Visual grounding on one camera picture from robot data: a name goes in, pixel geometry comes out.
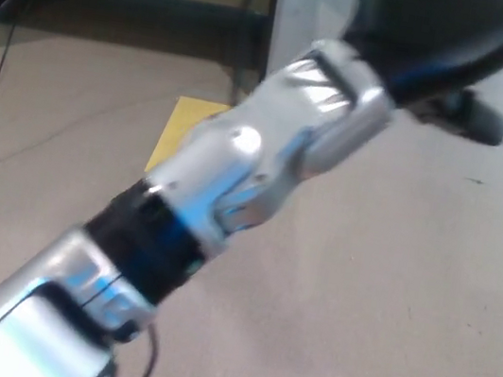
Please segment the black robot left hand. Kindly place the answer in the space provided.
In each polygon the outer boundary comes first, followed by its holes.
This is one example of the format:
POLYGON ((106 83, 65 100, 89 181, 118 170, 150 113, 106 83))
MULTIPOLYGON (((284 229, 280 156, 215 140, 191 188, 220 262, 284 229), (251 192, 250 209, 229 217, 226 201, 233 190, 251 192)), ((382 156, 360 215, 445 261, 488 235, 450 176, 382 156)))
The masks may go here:
POLYGON ((343 38, 421 123, 503 143, 503 115, 473 90, 503 69, 503 0, 359 0, 343 38))

